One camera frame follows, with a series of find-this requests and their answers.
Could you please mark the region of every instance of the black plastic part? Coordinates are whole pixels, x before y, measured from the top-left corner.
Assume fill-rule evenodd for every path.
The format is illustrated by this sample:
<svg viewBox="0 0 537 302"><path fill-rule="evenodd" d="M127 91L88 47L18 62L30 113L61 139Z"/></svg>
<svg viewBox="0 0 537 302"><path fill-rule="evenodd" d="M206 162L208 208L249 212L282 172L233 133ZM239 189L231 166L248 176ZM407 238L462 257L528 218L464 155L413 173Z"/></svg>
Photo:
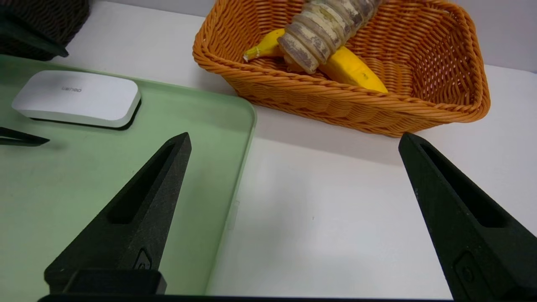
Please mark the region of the black plastic part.
<svg viewBox="0 0 537 302"><path fill-rule="evenodd" d="M190 152L183 133L149 159L47 267L51 293L62 292L81 269L158 269Z"/></svg>
<svg viewBox="0 0 537 302"><path fill-rule="evenodd" d="M157 270L80 270L65 288L78 294L164 294L166 281Z"/></svg>
<svg viewBox="0 0 537 302"><path fill-rule="evenodd" d="M105 127L105 126L96 126L96 125L88 125L88 124L80 124L80 123L70 123L68 121L59 121L59 120L50 120L50 119L36 119L36 118L32 118L32 119L37 120L37 121L48 121L48 122L59 123L59 124L68 124L68 125L77 125L77 126L86 126L86 127L94 127L94 128L101 128L101 129L111 129L111 130L123 131L123 130L129 129L130 126L133 124L134 118L136 117L136 114L138 113L138 109L140 109L141 105L142 105L142 100L140 99L140 101L138 102L138 105L136 105L136 108L134 109L133 116L130 118L129 122L126 123L125 125L123 125L121 127L117 127L117 128Z"/></svg>
<svg viewBox="0 0 537 302"><path fill-rule="evenodd" d="M455 300L536 300L537 239L419 136L399 152Z"/></svg>
<svg viewBox="0 0 537 302"><path fill-rule="evenodd" d="M49 141L50 139L40 136L0 127L0 145L36 147Z"/></svg>
<svg viewBox="0 0 537 302"><path fill-rule="evenodd" d="M41 298L39 302L351 302L351 301L374 301L374 302L408 302L415 300L403 299L338 299L338 298L284 298L284 297L215 297L215 296L99 296L99 295L55 295L51 294ZM439 302L441 300L419 300Z"/></svg>

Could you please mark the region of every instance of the black object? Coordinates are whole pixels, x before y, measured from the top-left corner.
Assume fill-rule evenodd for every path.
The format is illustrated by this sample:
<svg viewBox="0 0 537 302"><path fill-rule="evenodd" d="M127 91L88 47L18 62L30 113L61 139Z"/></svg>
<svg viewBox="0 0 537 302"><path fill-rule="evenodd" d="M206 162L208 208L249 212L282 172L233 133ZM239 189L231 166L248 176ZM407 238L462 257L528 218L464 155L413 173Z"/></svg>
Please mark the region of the black object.
<svg viewBox="0 0 537 302"><path fill-rule="evenodd" d="M399 153L453 298L537 300L535 236L426 140Z"/></svg>
<svg viewBox="0 0 537 302"><path fill-rule="evenodd" d="M168 140L149 159L47 267L45 281L51 293L66 289L79 270L158 269L190 152L190 138L183 133ZM88 276L87 272L82 274L79 278ZM124 275L113 272L109 280L113 276ZM84 287L78 282L71 288L103 286Z"/></svg>
<svg viewBox="0 0 537 302"><path fill-rule="evenodd" d="M89 13L89 0L0 0L0 54L42 61L66 56Z"/></svg>
<svg viewBox="0 0 537 302"><path fill-rule="evenodd" d="M0 145L36 147L49 141L50 139L40 136L0 127Z"/></svg>
<svg viewBox="0 0 537 302"><path fill-rule="evenodd" d="M65 47L42 34L7 8L0 6L0 35L9 36L54 55L69 55Z"/></svg>

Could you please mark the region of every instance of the dark wicker basket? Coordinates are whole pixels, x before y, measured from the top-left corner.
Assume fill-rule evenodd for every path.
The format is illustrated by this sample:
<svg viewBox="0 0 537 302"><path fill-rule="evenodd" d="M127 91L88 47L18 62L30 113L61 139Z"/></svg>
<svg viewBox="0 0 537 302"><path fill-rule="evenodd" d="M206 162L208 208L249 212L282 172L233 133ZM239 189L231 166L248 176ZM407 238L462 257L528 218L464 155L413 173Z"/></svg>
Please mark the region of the dark wicker basket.
<svg viewBox="0 0 537 302"><path fill-rule="evenodd" d="M89 0L0 0L0 6L36 30L66 46L90 14ZM48 61L55 55L0 35L0 54Z"/></svg>

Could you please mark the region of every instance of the banana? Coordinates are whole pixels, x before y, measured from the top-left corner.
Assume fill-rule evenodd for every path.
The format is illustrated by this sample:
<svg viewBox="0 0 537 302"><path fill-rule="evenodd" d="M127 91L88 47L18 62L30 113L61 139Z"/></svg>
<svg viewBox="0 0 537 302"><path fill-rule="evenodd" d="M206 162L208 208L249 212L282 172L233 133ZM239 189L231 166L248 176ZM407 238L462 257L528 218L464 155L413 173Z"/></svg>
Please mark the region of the banana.
<svg viewBox="0 0 537 302"><path fill-rule="evenodd" d="M245 61L264 56L283 56L278 45L278 38L284 34L284 28L269 32L257 46L244 53ZM297 70L297 66L290 66L290 68ZM319 65L319 69L333 81L388 93L379 77L345 46L341 46L331 55L326 64Z"/></svg>
<svg viewBox="0 0 537 302"><path fill-rule="evenodd" d="M256 59L262 56L283 56L280 47L278 45L278 38L285 34L285 28L273 30L268 33L258 45L248 49L244 53L244 60L246 62Z"/></svg>

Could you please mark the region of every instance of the white wall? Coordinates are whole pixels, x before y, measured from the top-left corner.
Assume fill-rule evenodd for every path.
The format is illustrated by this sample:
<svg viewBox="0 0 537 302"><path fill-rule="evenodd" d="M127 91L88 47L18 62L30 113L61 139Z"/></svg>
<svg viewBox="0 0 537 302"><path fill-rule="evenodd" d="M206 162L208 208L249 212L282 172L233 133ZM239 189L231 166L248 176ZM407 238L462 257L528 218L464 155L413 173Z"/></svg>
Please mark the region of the white wall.
<svg viewBox="0 0 537 302"><path fill-rule="evenodd" d="M158 10L206 16L214 0L110 0ZM485 64L537 73L537 0L452 0L477 27Z"/></svg>

